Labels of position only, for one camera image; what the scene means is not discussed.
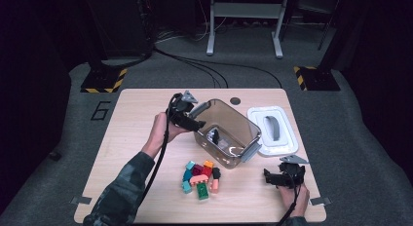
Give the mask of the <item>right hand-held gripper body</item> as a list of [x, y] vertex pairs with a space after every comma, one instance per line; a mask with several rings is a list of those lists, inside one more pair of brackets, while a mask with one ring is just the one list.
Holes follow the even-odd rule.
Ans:
[[294, 188], [304, 182], [307, 161], [296, 155], [281, 157], [279, 165], [282, 173], [282, 186]]

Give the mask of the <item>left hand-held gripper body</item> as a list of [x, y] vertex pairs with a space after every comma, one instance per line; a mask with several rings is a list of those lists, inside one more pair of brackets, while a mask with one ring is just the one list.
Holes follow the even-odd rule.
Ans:
[[194, 108], [195, 103], [198, 103], [198, 101], [189, 91], [174, 94], [168, 107], [169, 120], [173, 124], [192, 122], [193, 119], [189, 116], [189, 113]]

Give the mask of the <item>white toy car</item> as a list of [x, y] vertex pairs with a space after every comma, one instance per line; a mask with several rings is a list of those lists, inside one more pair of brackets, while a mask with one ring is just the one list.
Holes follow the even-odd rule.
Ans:
[[219, 143], [220, 135], [218, 129], [211, 129], [207, 134], [207, 139], [213, 144], [217, 145]]

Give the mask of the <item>grey transparent storage box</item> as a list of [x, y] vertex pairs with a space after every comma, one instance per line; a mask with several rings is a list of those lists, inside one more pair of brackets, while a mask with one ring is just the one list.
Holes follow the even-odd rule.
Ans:
[[[196, 142], [226, 169], [249, 161], [261, 148], [261, 130], [246, 116], [220, 99], [210, 99], [197, 106], [190, 116], [206, 124], [195, 132]], [[217, 145], [207, 139], [211, 129], [218, 129]]]

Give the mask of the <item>long pink toy brick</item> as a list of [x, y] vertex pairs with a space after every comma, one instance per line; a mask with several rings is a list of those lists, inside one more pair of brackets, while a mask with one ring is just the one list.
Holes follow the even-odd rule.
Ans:
[[208, 182], [209, 177], [205, 174], [192, 176], [189, 180], [191, 186]]

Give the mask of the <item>white lid with grey handle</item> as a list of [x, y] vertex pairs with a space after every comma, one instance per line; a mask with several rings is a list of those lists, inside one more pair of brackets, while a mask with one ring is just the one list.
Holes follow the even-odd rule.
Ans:
[[298, 141], [285, 111], [279, 106], [251, 107], [247, 118], [259, 127], [264, 157], [287, 156], [298, 151]]

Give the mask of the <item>green toy brick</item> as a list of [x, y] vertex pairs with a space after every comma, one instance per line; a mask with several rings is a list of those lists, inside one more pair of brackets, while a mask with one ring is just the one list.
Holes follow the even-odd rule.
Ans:
[[206, 200], [209, 197], [207, 185], [205, 183], [199, 183], [197, 185], [197, 193], [200, 200]]

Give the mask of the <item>person's right hand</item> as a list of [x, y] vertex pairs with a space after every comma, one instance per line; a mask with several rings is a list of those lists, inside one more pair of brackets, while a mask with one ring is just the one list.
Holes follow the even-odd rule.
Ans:
[[286, 208], [290, 208], [293, 203], [296, 203], [296, 211], [305, 211], [310, 198], [310, 192], [305, 184], [297, 186], [295, 189], [284, 186], [278, 187], [282, 196], [282, 202]]

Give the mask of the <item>person's left hand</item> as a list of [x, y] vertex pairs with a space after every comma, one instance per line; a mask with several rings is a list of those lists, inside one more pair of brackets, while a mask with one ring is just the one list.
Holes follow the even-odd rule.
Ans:
[[161, 112], [155, 116], [148, 143], [151, 148], [160, 148], [164, 143], [165, 134], [169, 132], [168, 142], [173, 141], [178, 135], [187, 132], [187, 130], [178, 127], [172, 123], [167, 123], [167, 114]]

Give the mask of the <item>black equipment cabinet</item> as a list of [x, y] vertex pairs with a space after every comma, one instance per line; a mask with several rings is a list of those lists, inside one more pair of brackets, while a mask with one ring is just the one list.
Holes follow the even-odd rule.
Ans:
[[87, 0], [103, 50], [111, 57], [152, 53], [152, 23], [145, 0]]

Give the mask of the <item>white metal stand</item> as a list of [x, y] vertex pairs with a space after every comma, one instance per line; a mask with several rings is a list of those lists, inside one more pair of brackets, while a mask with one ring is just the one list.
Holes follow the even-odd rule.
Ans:
[[276, 30], [272, 32], [276, 58], [283, 58], [280, 34], [284, 14], [286, 12], [288, 0], [282, 0], [278, 4], [264, 3], [235, 3], [216, 2], [210, 0], [209, 7], [209, 36], [206, 47], [206, 54], [214, 54], [215, 43], [215, 19], [216, 18], [243, 18], [243, 19], [275, 19], [277, 21]]

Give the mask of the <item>dark curtain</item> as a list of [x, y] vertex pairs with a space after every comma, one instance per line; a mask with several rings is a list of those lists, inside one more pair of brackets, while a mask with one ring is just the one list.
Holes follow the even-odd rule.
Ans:
[[402, 172], [383, 177], [413, 200], [413, 0], [343, 0], [340, 17], [355, 46], [344, 76], [363, 123]]
[[29, 0], [0, 0], [0, 214], [60, 142], [70, 85]]

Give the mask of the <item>grey metal bracket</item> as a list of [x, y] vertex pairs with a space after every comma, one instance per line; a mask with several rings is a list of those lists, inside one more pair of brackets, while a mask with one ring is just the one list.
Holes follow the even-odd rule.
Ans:
[[92, 199], [89, 197], [75, 196], [71, 199], [70, 203], [72, 205], [79, 205], [79, 204], [88, 205], [91, 201]]
[[312, 198], [310, 200], [310, 204], [312, 206], [318, 206], [318, 205], [330, 205], [332, 201], [328, 197], [318, 197], [318, 198]]

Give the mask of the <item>black yellow striped base plate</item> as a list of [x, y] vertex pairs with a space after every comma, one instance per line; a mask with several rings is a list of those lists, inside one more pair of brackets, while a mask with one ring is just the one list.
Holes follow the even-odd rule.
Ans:
[[90, 94], [115, 93], [120, 89], [127, 72], [126, 68], [109, 69], [103, 75], [90, 72], [81, 85], [81, 92]]
[[294, 66], [298, 85], [302, 91], [333, 91], [340, 90], [330, 71], [323, 72], [313, 66]]

